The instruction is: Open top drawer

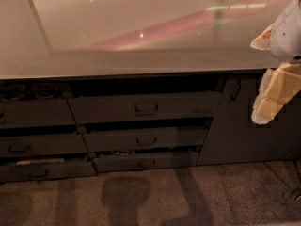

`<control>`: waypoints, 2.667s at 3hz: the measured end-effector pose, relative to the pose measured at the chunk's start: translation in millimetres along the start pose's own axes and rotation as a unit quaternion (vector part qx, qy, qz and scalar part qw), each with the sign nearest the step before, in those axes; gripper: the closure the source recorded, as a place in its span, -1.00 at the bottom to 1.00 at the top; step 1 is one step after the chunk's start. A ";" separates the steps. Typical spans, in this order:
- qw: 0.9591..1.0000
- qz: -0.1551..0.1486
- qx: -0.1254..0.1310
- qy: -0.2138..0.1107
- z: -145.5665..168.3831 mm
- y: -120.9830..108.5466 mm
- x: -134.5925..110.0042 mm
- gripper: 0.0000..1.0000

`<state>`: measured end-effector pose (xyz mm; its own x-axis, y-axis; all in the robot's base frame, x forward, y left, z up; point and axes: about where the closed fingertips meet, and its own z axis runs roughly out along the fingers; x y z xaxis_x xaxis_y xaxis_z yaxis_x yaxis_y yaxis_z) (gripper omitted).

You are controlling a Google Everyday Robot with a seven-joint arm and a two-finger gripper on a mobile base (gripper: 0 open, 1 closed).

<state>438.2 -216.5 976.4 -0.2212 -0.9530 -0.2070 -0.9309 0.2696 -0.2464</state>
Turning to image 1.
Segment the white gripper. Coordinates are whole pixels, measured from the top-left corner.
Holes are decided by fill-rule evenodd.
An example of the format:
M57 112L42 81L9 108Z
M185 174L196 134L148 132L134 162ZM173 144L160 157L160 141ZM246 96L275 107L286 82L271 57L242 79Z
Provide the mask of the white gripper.
M277 69L267 69L262 77L251 120L267 124L301 90L301 0L292 0L251 43L256 50L270 50L282 63Z

